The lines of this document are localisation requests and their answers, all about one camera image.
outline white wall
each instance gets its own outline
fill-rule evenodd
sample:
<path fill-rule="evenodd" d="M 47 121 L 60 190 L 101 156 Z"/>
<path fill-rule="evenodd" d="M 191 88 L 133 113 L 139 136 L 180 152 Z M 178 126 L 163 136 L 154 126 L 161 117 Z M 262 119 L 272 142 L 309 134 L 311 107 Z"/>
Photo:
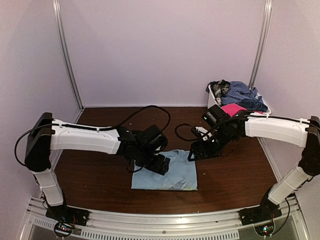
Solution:
<path fill-rule="evenodd" d="M 31 195 L 32 174 L 14 144 L 43 112 L 74 121 L 78 110 L 62 59 L 51 0 L 0 2 L 0 239 L 16 239 Z M 25 141 L 18 148 L 23 159 Z"/>
<path fill-rule="evenodd" d="M 61 1 L 85 106 L 204 106 L 207 83 L 249 83 L 264 1 Z"/>
<path fill-rule="evenodd" d="M 320 2 L 273 1 L 272 18 L 256 86 L 274 115 L 320 117 Z M 302 149 L 272 140 L 267 146 L 284 176 Z M 297 193 L 313 240 L 320 239 L 320 177 Z"/>

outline dark blue garment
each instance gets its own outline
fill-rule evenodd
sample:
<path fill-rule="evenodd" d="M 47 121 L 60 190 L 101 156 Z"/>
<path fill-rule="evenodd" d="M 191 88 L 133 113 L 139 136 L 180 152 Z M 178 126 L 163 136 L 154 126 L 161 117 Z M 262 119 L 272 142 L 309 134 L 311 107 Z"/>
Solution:
<path fill-rule="evenodd" d="M 264 104 L 262 97 L 258 96 L 258 90 L 255 87 L 250 90 L 242 81 L 231 81 L 229 91 L 225 97 L 222 97 L 222 105 L 238 104 L 243 99 Z"/>
<path fill-rule="evenodd" d="M 257 100 L 251 100 L 251 99 L 245 98 L 245 99 L 242 99 L 241 102 L 238 102 L 237 104 L 248 110 L 261 111 L 261 112 L 268 111 L 268 107 Z"/>

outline pile of clothes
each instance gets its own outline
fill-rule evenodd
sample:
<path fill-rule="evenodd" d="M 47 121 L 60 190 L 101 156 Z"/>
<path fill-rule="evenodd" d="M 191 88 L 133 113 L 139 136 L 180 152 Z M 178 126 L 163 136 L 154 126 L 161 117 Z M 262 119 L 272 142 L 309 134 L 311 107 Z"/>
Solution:
<path fill-rule="evenodd" d="M 220 107 L 229 104 L 237 104 L 247 110 L 267 112 L 262 96 L 258 96 L 258 90 L 250 88 L 241 81 L 212 81 L 208 86 Z"/>

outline folded light blue cloth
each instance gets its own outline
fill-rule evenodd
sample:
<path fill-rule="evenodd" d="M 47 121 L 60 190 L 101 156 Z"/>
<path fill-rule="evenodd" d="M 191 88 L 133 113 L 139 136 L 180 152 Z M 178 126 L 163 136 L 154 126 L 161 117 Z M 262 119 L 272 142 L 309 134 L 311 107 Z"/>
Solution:
<path fill-rule="evenodd" d="M 196 163 L 188 161 L 189 151 L 172 150 L 161 152 L 170 158 L 169 171 L 164 175 L 145 168 L 132 175 L 131 189 L 194 191 L 197 190 Z"/>

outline metal corner post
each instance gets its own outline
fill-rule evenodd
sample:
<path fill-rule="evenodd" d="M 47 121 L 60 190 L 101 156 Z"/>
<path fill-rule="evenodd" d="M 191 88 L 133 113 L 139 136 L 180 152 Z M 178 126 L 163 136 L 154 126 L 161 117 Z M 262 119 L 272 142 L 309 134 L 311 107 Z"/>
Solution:
<path fill-rule="evenodd" d="M 260 38 L 259 38 L 258 48 L 255 55 L 255 60 L 254 60 L 253 69 L 252 69 L 250 82 L 249 82 L 250 89 L 252 89 L 255 86 L 255 83 L 257 80 L 258 71 L 259 71 L 262 56 L 263 56 L 263 51 L 267 41 L 270 20 L 271 20 L 271 13 L 272 13 L 272 0 L 265 0 Z"/>
<path fill-rule="evenodd" d="M 60 46 L 61 46 L 61 50 L 62 50 L 63 61 L 64 61 L 65 69 L 66 69 L 66 72 L 68 74 L 68 78 L 70 81 L 71 90 L 74 95 L 77 108 L 79 110 L 82 110 L 84 108 L 84 106 L 83 106 L 81 98 L 80 98 L 79 90 L 77 87 L 77 83 L 75 80 L 74 72 L 73 72 L 70 57 L 69 57 L 67 41 L 66 41 L 66 36 L 65 36 L 65 31 L 64 31 L 64 25 L 63 25 L 61 9 L 60 9 L 60 0 L 53 0 L 53 10 L 54 10 L 54 16 L 55 16 L 55 20 L 56 20 L 59 40 L 60 40 Z"/>

